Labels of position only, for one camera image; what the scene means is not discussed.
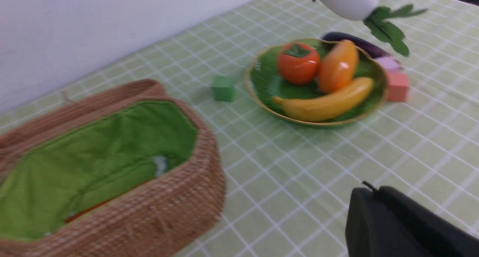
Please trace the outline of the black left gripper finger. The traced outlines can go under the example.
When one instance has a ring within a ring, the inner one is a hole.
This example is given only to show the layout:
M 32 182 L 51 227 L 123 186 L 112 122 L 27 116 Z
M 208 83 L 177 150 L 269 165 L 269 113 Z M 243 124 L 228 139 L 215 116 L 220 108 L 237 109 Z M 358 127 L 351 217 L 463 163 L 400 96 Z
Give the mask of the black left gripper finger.
M 351 257 L 477 257 L 479 240 L 391 186 L 351 192 L 345 228 Z

